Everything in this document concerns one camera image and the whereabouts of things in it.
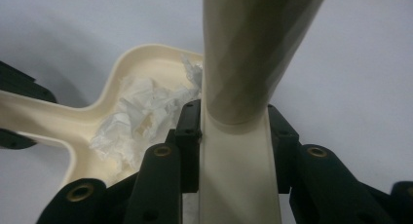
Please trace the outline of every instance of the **crumpled white paper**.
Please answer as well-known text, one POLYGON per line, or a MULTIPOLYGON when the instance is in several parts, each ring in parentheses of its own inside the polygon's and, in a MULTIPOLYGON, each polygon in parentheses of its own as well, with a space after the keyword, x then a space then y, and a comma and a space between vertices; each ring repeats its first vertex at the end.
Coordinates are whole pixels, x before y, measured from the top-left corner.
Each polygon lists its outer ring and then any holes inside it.
MULTIPOLYGON (((117 163, 117 175, 125 168, 139 170, 147 148, 165 142, 170 129, 176 127, 184 104, 200 97, 202 66, 192 64, 186 56, 182 62, 192 88, 180 86, 175 90, 155 87, 149 78, 134 76, 121 81, 121 97, 116 110, 101 124, 90 148, 102 160, 117 163)), ((183 196, 184 223, 198 223, 198 194, 183 196)))

